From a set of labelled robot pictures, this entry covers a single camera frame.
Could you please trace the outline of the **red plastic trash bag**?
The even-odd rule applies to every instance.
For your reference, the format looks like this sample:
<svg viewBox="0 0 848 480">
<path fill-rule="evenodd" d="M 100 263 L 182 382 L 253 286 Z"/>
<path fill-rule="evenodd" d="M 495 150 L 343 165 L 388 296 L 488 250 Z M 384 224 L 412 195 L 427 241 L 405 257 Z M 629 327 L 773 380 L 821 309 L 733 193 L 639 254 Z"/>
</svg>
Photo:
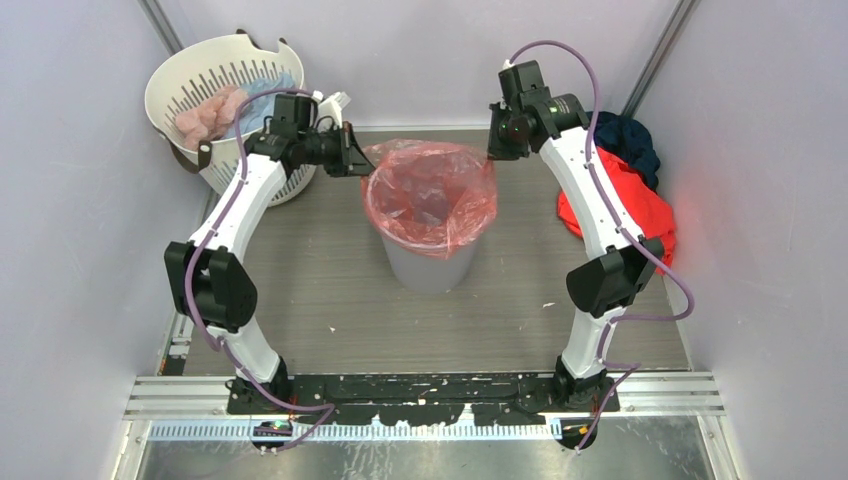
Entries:
<svg viewBox="0 0 848 480">
<path fill-rule="evenodd" d="M 497 217 L 494 163 L 475 147 L 392 139 L 364 153 L 375 165 L 361 181 L 365 214 L 379 234 L 410 253 L 448 259 Z"/>
</svg>

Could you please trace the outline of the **grey plastic trash bin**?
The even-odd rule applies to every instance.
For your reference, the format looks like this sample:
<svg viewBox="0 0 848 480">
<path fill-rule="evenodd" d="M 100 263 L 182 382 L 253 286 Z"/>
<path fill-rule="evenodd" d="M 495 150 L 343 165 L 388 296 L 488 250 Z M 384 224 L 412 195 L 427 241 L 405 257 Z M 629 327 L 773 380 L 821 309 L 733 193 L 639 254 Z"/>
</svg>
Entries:
<svg viewBox="0 0 848 480">
<path fill-rule="evenodd" d="M 460 247 L 443 259 L 409 251 L 388 237 L 381 237 L 390 267 L 407 289 L 424 294 L 443 294 L 467 276 L 481 240 Z"/>
</svg>

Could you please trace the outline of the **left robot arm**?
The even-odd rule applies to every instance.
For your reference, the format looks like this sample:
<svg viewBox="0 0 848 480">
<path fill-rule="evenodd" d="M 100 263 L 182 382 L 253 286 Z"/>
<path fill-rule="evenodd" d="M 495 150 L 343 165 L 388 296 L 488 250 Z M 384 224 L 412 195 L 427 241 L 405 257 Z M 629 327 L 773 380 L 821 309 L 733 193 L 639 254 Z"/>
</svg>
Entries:
<svg viewBox="0 0 848 480">
<path fill-rule="evenodd" d="M 259 130 L 245 136 L 233 126 L 238 163 L 219 202 L 189 240 L 168 245 L 164 260 L 178 313 L 235 368 L 233 394 L 277 413 L 290 408 L 292 386 L 285 361 L 256 318 L 257 288 L 243 265 L 248 244 L 298 168 L 317 166 L 344 178 L 367 177 L 375 167 L 342 116 L 347 93 L 278 88 L 248 97 L 237 109 L 265 97 L 274 99 L 274 110 Z"/>
</svg>

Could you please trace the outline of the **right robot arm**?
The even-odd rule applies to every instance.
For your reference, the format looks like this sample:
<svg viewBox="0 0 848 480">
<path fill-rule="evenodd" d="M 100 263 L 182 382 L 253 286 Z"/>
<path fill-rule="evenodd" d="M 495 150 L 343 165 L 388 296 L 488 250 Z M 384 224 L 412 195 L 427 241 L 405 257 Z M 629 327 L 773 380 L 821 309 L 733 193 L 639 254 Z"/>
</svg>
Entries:
<svg viewBox="0 0 848 480">
<path fill-rule="evenodd" d="M 602 358 L 613 321 L 645 288 L 664 247 L 644 236 L 620 200 L 579 100 L 552 95 L 535 61 L 507 61 L 498 78 L 502 98 L 490 106 L 489 158 L 539 155 L 575 214 L 587 254 L 566 276 L 575 315 L 551 381 L 555 401 L 577 411 L 609 386 Z"/>
</svg>

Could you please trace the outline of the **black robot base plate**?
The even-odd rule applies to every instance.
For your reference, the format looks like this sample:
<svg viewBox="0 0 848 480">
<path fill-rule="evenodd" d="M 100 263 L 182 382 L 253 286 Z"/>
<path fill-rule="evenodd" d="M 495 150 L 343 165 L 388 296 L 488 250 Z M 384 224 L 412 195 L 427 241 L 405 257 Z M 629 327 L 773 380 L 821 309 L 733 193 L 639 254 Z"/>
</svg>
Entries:
<svg viewBox="0 0 848 480">
<path fill-rule="evenodd" d="M 277 415 L 311 425 L 450 426 L 469 411 L 476 426 L 539 425 L 545 415 L 619 410 L 606 378 L 586 392 L 565 394 L 558 378 L 538 373 L 297 375 L 268 400 L 249 381 L 232 378 L 227 413 Z"/>
</svg>

